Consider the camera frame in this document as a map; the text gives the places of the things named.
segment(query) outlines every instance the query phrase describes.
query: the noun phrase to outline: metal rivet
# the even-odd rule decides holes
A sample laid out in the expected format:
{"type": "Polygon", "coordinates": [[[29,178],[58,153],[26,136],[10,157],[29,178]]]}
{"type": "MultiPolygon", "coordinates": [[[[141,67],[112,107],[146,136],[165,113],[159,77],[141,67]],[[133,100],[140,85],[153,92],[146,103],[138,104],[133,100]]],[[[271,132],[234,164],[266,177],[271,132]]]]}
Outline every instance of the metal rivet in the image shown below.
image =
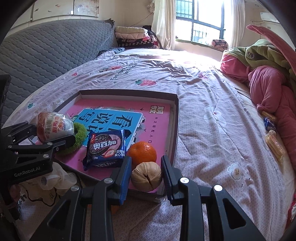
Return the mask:
{"type": "Polygon", "coordinates": [[[189,182],[189,179],[186,178],[186,177],[182,177],[182,178],[180,178],[180,182],[182,182],[182,183],[188,183],[189,182]]]}
{"type": "Polygon", "coordinates": [[[214,186],[214,189],[215,189],[217,192],[220,192],[220,191],[223,190],[222,186],[220,186],[220,185],[215,185],[215,186],[214,186]]]}
{"type": "Polygon", "coordinates": [[[77,185],[74,185],[74,186],[71,187],[72,192],[76,192],[78,190],[79,190],[79,187],[77,185]]]}
{"type": "Polygon", "coordinates": [[[104,183],[109,184],[109,183],[112,183],[112,182],[113,182],[113,179],[110,178],[110,177],[104,179],[104,183]]]}

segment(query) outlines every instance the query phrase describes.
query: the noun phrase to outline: blue snack package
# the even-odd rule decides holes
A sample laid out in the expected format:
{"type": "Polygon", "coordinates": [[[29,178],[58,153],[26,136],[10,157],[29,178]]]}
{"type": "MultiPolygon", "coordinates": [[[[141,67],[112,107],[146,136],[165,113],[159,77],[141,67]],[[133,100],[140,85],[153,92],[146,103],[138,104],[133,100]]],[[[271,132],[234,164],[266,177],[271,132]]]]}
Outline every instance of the blue snack package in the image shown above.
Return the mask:
{"type": "Polygon", "coordinates": [[[275,131],[276,132],[276,126],[274,123],[267,117],[264,118],[264,126],[267,131],[275,131]]]}
{"type": "Polygon", "coordinates": [[[86,156],[82,161],[86,171],[92,166],[120,167],[126,156],[126,138],[129,130],[89,133],[86,156]]]}

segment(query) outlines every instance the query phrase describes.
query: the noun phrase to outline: window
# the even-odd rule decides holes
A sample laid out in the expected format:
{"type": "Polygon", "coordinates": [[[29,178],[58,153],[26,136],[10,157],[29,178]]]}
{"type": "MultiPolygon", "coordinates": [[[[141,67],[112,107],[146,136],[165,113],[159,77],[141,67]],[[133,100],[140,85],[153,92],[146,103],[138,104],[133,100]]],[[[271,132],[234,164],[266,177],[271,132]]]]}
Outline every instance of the window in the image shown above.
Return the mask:
{"type": "Polygon", "coordinates": [[[223,0],[176,0],[176,37],[198,42],[202,38],[223,39],[223,0]]]}

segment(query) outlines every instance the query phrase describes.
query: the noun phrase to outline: green fuzzy ring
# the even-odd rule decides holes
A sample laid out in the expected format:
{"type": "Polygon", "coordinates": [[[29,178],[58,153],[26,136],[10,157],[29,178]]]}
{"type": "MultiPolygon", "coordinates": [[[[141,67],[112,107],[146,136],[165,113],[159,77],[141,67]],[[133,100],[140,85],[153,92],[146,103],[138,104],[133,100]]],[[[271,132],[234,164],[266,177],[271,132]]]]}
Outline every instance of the green fuzzy ring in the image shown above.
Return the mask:
{"type": "Polygon", "coordinates": [[[85,138],[87,137],[86,128],[83,124],[74,122],[73,125],[74,125],[74,132],[77,132],[77,134],[75,135],[75,139],[76,139],[75,144],[65,150],[59,151],[58,153],[62,156],[71,154],[74,151],[76,151],[81,146],[85,138]]]}

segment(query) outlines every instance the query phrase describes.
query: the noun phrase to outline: tangerine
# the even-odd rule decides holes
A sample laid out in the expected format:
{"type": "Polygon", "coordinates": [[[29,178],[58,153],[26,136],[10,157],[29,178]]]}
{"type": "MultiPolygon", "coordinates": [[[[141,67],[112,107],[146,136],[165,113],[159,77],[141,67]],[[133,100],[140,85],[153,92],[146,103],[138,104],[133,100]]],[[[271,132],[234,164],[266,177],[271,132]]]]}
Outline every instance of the tangerine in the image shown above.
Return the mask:
{"type": "Polygon", "coordinates": [[[156,162],[157,159],[156,150],[152,145],[145,141],[132,144],[126,154],[131,157],[134,166],[137,166],[142,162],[156,162]]]}

